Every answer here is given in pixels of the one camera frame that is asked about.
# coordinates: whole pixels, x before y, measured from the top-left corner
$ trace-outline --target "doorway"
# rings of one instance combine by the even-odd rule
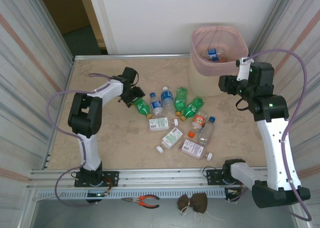
[[[42,0],[73,56],[108,54],[91,0]]]

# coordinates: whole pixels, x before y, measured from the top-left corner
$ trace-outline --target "beige tabletop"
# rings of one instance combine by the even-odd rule
[[[89,78],[89,73],[119,75],[128,66],[139,72],[138,86],[149,102],[149,94],[161,94],[168,86],[175,96],[178,87],[188,88],[187,103],[195,94],[189,84],[189,59],[132,59],[132,60],[85,60],[77,61],[69,89],[93,90],[103,83],[104,78]],[[98,133],[98,150],[105,169],[138,168],[194,168],[221,167],[226,159],[242,158],[250,166],[265,166],[266,156],[260,132],[249,111],[240,112],[235,103],[239,96],[221,94],[204,98],[202,110],[216,118],[215,130],[206,149],[213,153],[211,161],[196,160],[178,150],[180,142],[170,150],[159,154],[155,147],[168,131],[149,133],[147,119],[135,107],[127,108],[114,98],[103,107],[102,126]],[[59,127],[68,127],[68,115],[73,95],[67,96]],[[179,127],[188,133],[191,119],[179,120]],[[49,169],[68,169],[81,162],[78,141],[57,133]]]

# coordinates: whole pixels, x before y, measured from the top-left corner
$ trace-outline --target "pliers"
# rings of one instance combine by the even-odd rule
[[[147,194],[147,195],[140,196],[139,198],[127,197],[127,198],[122,198],[122,200],[125,200],[125,201],[128,201],[128,202],[136,202],[139,205],[142,205],[143,207],[148,208],[148,209],[155,209],[155,208],[159,207],[158,204],[150,205],[150,204],[146,204],[146,203],[144,203],[142,201],[142,200],[147,199],[147,198],[160,199],[158,196],[155,196],[153,194]]]

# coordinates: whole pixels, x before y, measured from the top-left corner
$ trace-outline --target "trash bin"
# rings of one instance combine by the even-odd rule
[[[223,63],[209,60],[208,50],[216,49],[223,55]],[[191,36],[189,80],[197,96],[207,97],[222,93],[221,75],[238,72],[235,61],[248,55],[248,47],[241,34],[227,26],[208,26],[195,30]]]

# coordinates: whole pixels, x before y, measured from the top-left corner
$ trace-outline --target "blue bottle cap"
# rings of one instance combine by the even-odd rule
[[[209,118],[209,121],[210,121],[211,123],[214,123],[215,120],[216,120],[216,118],[214,118],[214,117],[212,117],[212,116]]]

